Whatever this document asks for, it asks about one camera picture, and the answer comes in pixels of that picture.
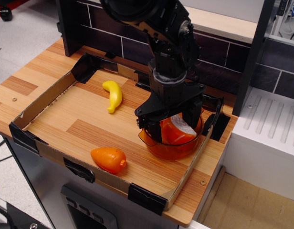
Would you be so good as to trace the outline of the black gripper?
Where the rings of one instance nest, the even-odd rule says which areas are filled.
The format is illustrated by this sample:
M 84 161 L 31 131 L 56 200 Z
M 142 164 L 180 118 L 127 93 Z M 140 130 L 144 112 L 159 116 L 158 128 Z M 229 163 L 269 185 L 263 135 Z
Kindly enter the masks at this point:
M 205 90 L 205 85 L 196 82 L 159 82 L 150 77 L 150 97 L 135 110 L 138 127 L 147 129 L 153 140 L 162 143 L 161 121 L 182 113 L 183 120 L 195 129 Z

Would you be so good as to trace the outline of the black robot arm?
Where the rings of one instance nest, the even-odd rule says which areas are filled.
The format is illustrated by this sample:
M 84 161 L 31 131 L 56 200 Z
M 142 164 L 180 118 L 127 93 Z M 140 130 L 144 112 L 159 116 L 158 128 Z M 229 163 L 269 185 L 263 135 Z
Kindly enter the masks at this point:
M 189 13 L 178 0 L 103 0 L 115 21 L 143 31 L 154 55 L 148 63 L 150 97 L 135 110 L 139 128 L 161 142 L 160 122 L 182 114 L 192 128 L 198 124 L 205 85 L 187 82 L 199 46 Z

